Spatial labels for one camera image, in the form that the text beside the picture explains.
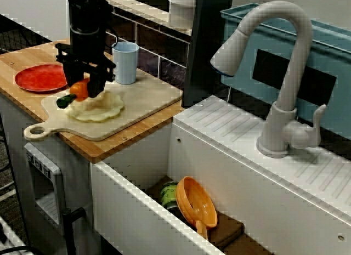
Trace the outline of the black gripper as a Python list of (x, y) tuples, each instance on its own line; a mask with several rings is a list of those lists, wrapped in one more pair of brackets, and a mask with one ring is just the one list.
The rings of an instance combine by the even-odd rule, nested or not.
[(57, 43), (56, 60), (63, 65), (67, 85), (71, 87), (89, 74), (88, 96), (97, 97), (105, 88), (105, 82), (115, 79), (115, 64), (105, 56), (105, 37), (71, 35), (70, 43)]

